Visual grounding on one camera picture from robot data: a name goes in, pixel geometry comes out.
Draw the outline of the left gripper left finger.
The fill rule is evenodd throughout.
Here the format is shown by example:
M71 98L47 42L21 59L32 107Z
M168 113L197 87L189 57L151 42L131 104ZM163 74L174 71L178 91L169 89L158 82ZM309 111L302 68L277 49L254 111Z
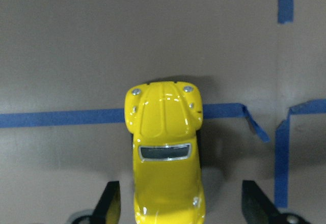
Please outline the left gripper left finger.
M91 215L91 223L118 224L120 214L120 183L109 181Z

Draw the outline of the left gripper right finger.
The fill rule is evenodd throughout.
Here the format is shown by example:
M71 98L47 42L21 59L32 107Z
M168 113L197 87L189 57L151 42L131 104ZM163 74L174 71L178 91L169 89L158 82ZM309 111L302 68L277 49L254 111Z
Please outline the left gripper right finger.
M242 214L247 223L272 223L280 211L253 180L242 181Z

